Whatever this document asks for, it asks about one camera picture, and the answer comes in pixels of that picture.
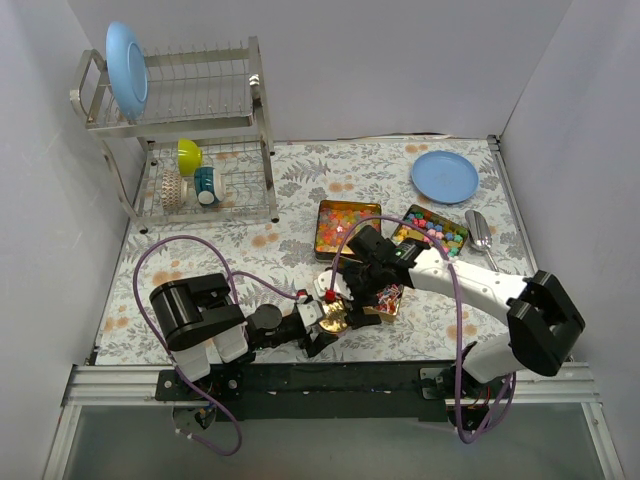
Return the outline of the gold round lid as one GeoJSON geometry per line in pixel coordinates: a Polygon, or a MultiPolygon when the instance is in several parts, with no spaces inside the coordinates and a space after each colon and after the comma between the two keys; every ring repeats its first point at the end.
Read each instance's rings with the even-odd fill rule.
{"type": "Polygon", "coordinates": [[[341,300],[323,303],[324,317],[318,322],[319,327],[329,334],[341,334],[349,328],[347,310],[341,300]]]}

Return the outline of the tin of star candies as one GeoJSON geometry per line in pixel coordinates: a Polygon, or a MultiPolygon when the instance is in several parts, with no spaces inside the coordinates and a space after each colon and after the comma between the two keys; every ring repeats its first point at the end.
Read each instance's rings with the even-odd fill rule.
{"type": "MultiPolygon", "coordinates": [[[[403,221],[411,223],[437,239],[451,258],[457,257],[461,253],[469,238],[469,231],[466,227],[417,204],[412,204],[409,207],[403,216],[403,221]]],[[[396,245],[409,238],[427,242],[430,247],[434,247],[429,238],[404,225],[398,225],[391,236],[396,245]]]]}

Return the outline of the silver metal scoop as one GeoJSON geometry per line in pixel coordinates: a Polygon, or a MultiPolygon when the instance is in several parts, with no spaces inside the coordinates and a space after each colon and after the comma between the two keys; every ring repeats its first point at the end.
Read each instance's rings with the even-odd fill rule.
{"type": "Polygon", "coordinates": [[[476,210],[467,210],[465,220],[468,224],[472,247],[486,256],[493,271],[499,272],[499,267],[491,253],[492,234],[485,217],[476,210]]]}

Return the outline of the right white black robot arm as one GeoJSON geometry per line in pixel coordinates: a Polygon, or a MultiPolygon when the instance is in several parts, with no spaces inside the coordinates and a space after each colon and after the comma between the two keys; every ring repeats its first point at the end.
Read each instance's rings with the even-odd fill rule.
{"type": "Polygon", "coordinates": [[[443,257],[414,238],[395,244],[370,226],[347,245],[359,262],[342,273],[353,300],[364,303],[389,285],[402,285],[458,299],[507,326],[507,333],[468,348],[453,371],[453,387],[464,397],[521,370],[556,376],[585,329],[574,302],[548,272],[531,277],[494,272],[443,257]]]}

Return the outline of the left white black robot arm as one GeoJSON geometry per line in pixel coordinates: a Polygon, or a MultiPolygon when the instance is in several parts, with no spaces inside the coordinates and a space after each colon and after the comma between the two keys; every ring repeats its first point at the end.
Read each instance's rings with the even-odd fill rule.
{"type": "Polygon", "coordinates": [[[296,342],[312,358],[338,339],[320,327],[327,312],[304,290],[288,315],[275,305],[263,304],[246,316],[230,294],[225,277],[211,274],[167,282],[150,295],[167,349],[181,371],[178,387],[190,399],[203,399],[212,390],[208,341],[222,363],[234,364],[250,363],[257,351],[289,342],[296,342]]]}

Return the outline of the tin of gummy candies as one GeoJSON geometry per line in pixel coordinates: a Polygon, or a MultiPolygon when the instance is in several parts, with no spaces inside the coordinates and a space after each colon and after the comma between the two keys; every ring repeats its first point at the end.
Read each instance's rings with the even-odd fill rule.
{"type": "Polygon", "coordinates": [[[382,214],[379,204],[322,200],[318,208],[314,256],[331,262],[347,231],[359,220],[382,214]]]}

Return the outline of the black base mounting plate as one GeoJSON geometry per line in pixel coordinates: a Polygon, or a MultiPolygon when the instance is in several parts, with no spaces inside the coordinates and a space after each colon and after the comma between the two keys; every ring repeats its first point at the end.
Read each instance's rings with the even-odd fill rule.
{"type": "Polygon", "coordinates": [[[190,388],[160,372],[155,398],[195,407],[209,397],[239,420],[409,418],[453,422],[450,361],[214,365],[190,388]]]}

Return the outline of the floral table mat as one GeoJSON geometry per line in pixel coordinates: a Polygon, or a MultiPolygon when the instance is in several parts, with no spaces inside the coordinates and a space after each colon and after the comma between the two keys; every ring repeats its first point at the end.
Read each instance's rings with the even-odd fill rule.
{"type": "MultiPolygon", "coordinates": [[[[229,221],[174,223],[141,234],[130,227],[124,240],[111,298],[96,339],[95,365],[160,365],[167,358],[136,305],[132,276],[139,257],[156,242],[179,234],[203,238],[217,247],[232,270],[255,274],[285,293],[305,288],[330,264],[316,260],[314,236],[320,201],[380,204],[382,214],[400,218],[412,204],[465,225],[464,213],[481,212],[493,236],[499,269],[532,275],[530,248],[512,214],[511,193],[503,185],[494,145],[487,140],[378,140],[280,144],[272,159],[279,222],[229,221]],[[411,167],[422,154],[449,151],[468,159],[479,174],[473,197],[459,205],[439,205],[411,182],[411,167]]],[[[159,248],[140,272],[140,295],[152,315],[148,296],[170,280],[223,272],[218,258],[193,241],[159,248]]],[[[453,300],[408,290],[393,323],[347,332],[311,361],[450,359],[455,355],[453,300]]]]}

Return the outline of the blue plate on table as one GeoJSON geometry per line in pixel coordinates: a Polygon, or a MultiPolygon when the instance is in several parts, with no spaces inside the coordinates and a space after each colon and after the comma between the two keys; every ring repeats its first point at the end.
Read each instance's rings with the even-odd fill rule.
{"type": "Polygon", "coordinates": [[[479,175],[472,163],[449,151],[418,157],[411,168],[411,180],[425,197],[446,205],[469,200],[479,186],[479,175]]]}

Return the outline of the teal white cup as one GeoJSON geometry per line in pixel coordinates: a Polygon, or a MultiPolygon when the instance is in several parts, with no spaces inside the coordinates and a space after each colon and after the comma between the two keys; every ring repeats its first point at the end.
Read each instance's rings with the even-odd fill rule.
{"type": "Polygon", "coordinates": [[[203,207],[218,205],[226,197],[224,178],[211,166],[203,166],[195,170],[194,187],[198,203],[203,207]]]}

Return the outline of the patterned beige cup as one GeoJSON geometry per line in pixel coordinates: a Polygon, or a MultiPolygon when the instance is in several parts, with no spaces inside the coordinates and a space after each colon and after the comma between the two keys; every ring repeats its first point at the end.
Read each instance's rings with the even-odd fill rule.
{"type": "Polygon", "coordinates": [[[191,182],[178,172],[165,170],[161,181],[161,205],[165,212],[186,208],[190,202],[191,182]]]}

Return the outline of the steel dish rack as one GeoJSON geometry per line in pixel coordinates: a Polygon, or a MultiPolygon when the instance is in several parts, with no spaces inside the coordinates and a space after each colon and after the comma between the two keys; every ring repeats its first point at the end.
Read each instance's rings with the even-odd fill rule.
{"type": "Polygon", "coordinates": [[[177,48],[145,55],[148,101],[136,120],[117,105],[107,60],[83,52],[70,102],[97,143],[120,205],[133,228],[147,233],[173,223],[278,222],[272,170],[275,153],[259,42],[237,47],[177,48]],[[215,206],[197,200],[192,176],[181,201],[163,191],[178,173],[178,142],[191,140],[202,163],[226,188],[215,206]]]}

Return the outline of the yellow green bowl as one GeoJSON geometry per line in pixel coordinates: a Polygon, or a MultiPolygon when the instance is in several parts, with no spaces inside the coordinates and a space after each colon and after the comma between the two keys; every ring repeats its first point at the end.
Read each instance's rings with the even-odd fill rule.
{"type": "Polygon", "coordinates": [[[180,138],[177,143],[178,169],[182,177],[193,176],[202,166],[203,153],[201,148],[187,138],[180,138]]]}

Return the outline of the blue plate in rack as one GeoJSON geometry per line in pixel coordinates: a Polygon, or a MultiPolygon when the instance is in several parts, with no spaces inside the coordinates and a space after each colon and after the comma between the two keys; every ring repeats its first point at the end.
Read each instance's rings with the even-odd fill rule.
{"type": "Polygon", "coordinates": [[[113,96],[122,115],[135,121],[144,113],[149,94],[143,49],[133,30],[119,21],[109,25],[105,46],[113,96]]]}

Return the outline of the aluminium frame rail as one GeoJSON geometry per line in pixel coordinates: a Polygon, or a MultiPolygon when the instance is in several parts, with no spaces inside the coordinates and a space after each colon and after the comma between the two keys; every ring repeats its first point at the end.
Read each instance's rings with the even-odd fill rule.
{"type": "MultiPolygon", "coordinates": [[[[62,404],[149,405],[163,366],[81,366],[72,369],[62,404]]],[[[599,403],[601,395],[586,363],[570,362],[552,378],[517,374],[514,401],[521,404],[599,403]]]]}

